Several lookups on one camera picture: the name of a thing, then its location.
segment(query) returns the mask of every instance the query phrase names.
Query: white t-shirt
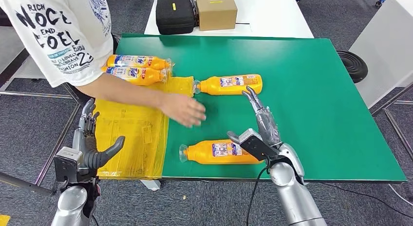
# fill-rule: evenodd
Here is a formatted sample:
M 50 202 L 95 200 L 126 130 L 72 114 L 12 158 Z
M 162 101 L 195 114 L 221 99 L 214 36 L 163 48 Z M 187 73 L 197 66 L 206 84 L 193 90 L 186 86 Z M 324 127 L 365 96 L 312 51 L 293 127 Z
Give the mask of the white t-shirt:
M 106 0 L 0 0 L 0 7 L 52 87 L 102 74 L 113 53 Z

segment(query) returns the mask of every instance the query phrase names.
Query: silver robotic arm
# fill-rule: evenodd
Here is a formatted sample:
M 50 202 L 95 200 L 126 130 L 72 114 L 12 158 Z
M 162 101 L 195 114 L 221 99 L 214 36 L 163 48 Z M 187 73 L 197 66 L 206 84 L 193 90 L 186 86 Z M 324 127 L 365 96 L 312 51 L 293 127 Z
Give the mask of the silver robotic arm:
M 96 149 L 93 115 L 94 100 L 83 108 L 79 126 L 73 137 L 73 148 L 63 147 L 55 156 L 56 180 L 63 182 L 62 194 L 52 226 L 88 226 L 100 196 L 97 169 L 104 166 L 123 147 L 125 137 L 120 136 L 106 151 Z
M 282 142 L 269 107 L 264 107 L 254 90 L 243 94 L 254 109 L 259 133 L 246 130 L 240 136 L 229 131 L 229 138 L 256 157 L 266 159 L 271 180 L 276 185 L 289 226 L 326 226 L 313 197 L 304 185 L 304 169 L 294 149 Z

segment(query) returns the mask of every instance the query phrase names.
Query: bottle label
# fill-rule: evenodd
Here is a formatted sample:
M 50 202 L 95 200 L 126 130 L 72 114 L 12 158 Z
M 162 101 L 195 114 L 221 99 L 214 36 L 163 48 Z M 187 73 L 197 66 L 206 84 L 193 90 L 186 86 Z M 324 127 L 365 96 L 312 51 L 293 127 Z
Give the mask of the bottle label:
M 243 86 L 258 84 L 258 79 L 255 75 L 241 75 L 232 77 L 221 77 L 221 86 Z
M 115 66 L 144 66 L 152 65 L 153 56 L 123 56 L 117 55 L 114 61 Z
M 132 67 L 108 67 L 106 73 L 119 77 L 123 80 L 133 80 L 142 76 L 145 78 L 145 68 L 132 68 Z
M 239 145 L 232 142 L 212 144 L 213 156 L 242 155 L 242 149 Z

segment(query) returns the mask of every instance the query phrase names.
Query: black round object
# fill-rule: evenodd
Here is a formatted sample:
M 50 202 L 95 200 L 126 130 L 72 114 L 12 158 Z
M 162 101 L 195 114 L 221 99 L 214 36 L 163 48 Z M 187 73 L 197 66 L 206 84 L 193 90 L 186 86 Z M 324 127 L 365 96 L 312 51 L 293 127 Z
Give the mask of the black round object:
M 354 83 L 360 82 L 367 76 L 369 72 L 367 64 L 359 56 L 343 50 L 337 50 L 337 53 Z

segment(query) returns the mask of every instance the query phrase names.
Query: human hand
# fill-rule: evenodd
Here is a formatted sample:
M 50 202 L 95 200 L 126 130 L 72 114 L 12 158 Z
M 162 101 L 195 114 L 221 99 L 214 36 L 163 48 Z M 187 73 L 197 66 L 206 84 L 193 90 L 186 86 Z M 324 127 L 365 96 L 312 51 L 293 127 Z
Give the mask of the human hand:
M 183 94 L 165 94 L 159 109 L 169 118 L 191 128 L 206 120 L 205 107 L 195 99 Z

